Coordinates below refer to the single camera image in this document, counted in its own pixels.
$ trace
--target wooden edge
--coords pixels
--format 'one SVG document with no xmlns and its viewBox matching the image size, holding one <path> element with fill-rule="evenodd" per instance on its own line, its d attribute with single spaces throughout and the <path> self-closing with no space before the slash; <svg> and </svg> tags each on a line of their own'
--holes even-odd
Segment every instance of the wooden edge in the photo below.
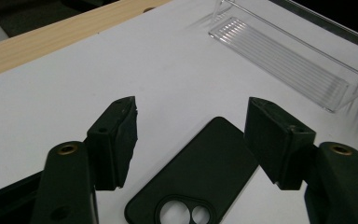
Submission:
<svg viewBox="0 0 358 224">
<path fill-rule="evenodd" d="M 170 0 L 121 0 L 0 42 L 0 73 L 141 15 Z"/>
</svg>

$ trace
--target plastic container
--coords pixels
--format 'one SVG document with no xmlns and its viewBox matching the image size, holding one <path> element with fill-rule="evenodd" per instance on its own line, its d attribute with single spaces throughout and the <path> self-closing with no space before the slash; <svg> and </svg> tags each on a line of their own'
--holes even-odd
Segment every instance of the plastic container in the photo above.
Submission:
<svg viewBox="0 0 358 224">
<path fill-rule="evenodd" d="M 219 0 L 209 35 L 330 112 L 358 97 L 358 46 L 264 4 Z"/>
</svg>

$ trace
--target dark floor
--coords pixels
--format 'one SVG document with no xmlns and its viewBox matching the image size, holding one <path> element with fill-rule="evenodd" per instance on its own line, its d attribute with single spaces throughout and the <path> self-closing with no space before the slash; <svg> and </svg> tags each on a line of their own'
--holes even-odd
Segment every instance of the dark floor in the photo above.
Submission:
<svg viewBox="0 0 358 224">
<path fill-rule="evenodd" d="M 79 14 L 60 0 L 0 0 L 0 25 L 9 37 Z"/>
</svg>

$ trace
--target white table surface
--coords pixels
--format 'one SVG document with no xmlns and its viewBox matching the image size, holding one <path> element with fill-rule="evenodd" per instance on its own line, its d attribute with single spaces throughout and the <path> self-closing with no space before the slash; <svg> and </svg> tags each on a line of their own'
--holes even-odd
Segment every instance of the white table surface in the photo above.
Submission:
<svg viewBox="0 0 358 224">
<path fill-rule="evenodd" d="M 126 223 L 126 203 L 212 118 L 243 130 L 250 96 L 310 126 L 316 145 L 358 149 L 358 100 L 349 112 L 328 113 L 213 40 L 207 35 L 213 6 L 174 0 L 1 74 L 0 188 L 42 170 L 52 147 L 82 141 L 111 102 L 130 95 L 139 140 L 125 187 L 97 194 L 101 223 Z M 259 169 L 223 223 L 309 223 L 305 186 L 279 191 Z"/>
</svg>

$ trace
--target brass insert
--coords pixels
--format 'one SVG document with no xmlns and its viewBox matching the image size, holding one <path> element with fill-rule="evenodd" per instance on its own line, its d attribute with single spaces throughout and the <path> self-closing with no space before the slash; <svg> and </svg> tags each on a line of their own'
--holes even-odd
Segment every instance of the brass insert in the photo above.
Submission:
<svg viewBox="0 0 358 224">
<path fill-rule="evenodd" d="M 336 152 L 337 154 L 344 155 L 344 156 L 350 156 L 352 154 L 352 150 L 345 146 L 334 145 L 331 146 L 330 149 Z"/>
<path fill-rule="evenodd" d="M 77 150 L 77 145 L 65 145 L 63 147 L 61 147 L 60 149 L 58 149 L 58 154 L 64 156 L 64 155 L 68 155 L 71 154 L 73 152 L 75 152 Z"/>
</svg>

